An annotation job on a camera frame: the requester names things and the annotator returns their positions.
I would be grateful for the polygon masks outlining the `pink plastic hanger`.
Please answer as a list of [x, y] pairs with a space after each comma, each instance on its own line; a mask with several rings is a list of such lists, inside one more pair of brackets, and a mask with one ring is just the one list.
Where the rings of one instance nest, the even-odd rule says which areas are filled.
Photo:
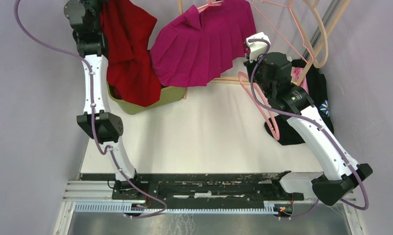
[[257, 107], [257, 109], [259, 110], [259, 112], [261, 113], [261, 115], [264, 117], [265, 119], [265, 123], [267, 125], [267, 127], [269, 128], [271, 135], [273, 136], [273, 138], [278, 141], [280, 140], [280, 132], [279, 132], [279, 127], [276, 121], [276, 118], [273, 114], [272, 111], [268, 110], [268, 115], [265, 114], [265, 108], [263, 108], [256, 100], [254, 95], [258, 94], [259, 97], [262, 100], [262, 103], [264, 105], [268, 106], [268, 102], [267, 99], [265, 98], [265, 96], [262, 94], [260, 87], [254, 83], [253, 85], [250, 85], [250, 88], [254, 89], [254, 92], [251, 91], [250, 89], [247, 88], [247, 86], [245, 85], [245, 81], [249, 81], [249, 77], [246, 73], [243, 72], [239, 72], [238, 73], [238, 81], [241, 85], [241, 87], [245, 90], [245, 92], [248, 94], [248, 96], [250, 97], [250, 99], [252, 100], [252, 102], [255, 104], [255, 106]]

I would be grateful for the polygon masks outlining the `pink wire hanger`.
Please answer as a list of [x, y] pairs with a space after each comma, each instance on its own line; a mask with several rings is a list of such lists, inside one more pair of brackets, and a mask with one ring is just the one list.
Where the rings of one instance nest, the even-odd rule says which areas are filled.
[[302, 0], [250, 0], [257, 32], [271, 41], [271, 52], [292, 59], [308, 59], [306, 37], [317, 28], [313, 15]]

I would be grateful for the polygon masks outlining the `red dress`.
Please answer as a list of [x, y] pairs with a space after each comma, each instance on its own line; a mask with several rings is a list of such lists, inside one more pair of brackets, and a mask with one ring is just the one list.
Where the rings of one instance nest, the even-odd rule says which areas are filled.
[[129, 0], [103, 3], [101, 30], [108, 40], [107, 82], [123, 99], [161, 88], [148, 51], [157, 19]]

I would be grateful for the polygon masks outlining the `beige plastic hanger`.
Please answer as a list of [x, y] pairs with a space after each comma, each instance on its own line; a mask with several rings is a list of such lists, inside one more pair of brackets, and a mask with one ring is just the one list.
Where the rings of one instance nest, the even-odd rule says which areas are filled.
[[[303, 4], [314, 20], [316, 29], [312, 36], [306, 32], [302, 20], [296, 14], [295, 7], [298, 4]], [[298, 29], [302, 46], [307, 53], [307, 57], [302, 56], [302, 58], [309, 67], [314, 66], [318, 69], [322, 68], [327, 63], [329, 56], [329, 30], [325, 26], [322, 14], [319, 12], [319, 5], [319, 0], [289, 0], [287, 2], [287, 10]]]

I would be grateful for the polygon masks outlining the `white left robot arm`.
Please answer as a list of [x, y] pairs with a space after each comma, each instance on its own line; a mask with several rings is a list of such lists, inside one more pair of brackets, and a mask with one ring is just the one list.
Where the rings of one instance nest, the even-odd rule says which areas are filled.
[[101, 31], [101, 0], [69, 0], [64, 15], [73, 29], [73, 38], [85, 72], [86, 98], [83, 114], [77, 124], [94, 140], [98, 151], [108, 156], [115, 171], [116, 191], [124, 191], [131, 199], [142, 195], [137, 171], [126, 153], [121, 117], [113, 114], [108, 102], [108, 43]]

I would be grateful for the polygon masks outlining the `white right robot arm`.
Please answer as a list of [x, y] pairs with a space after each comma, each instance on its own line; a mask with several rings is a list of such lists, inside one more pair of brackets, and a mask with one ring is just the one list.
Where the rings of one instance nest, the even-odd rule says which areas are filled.
[[255, 96], [254, 101], [262, 108], [279, 114], [308, 145], [318, 160], [322, 172], [285, 172], [271, 187], [272, 195], [283, 200], [291, 193], [313, 193], [325, 205], [332, 206], [359, 188], [364, 205], [355, 208], [366, 210], [369, 199], [363, 184], [372, 173], [369, 164], [360, 164], [351, 157], [336, 140], [319, 114], [313, 99], [300, 86], [291, 81], [292, 63], [280, 52], [246, 56], [252, 88], [259, 87], [258, 94], [266, 97], [264, 104]]

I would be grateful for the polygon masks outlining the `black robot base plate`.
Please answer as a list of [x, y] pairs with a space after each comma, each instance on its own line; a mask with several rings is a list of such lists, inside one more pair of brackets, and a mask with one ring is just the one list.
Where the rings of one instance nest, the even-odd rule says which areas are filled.
[[111, 199], [130, 201], [135, 211], [145, 209], [260, 209], [264, 202], [292, 207], [295, 203], [315, 203], [313, 193], [283, 189], [282, 173], [139, 173], [132, 182], [117, 180], [111, 173], [83, 173], [82, 181], [103, 182], [111, 189]]

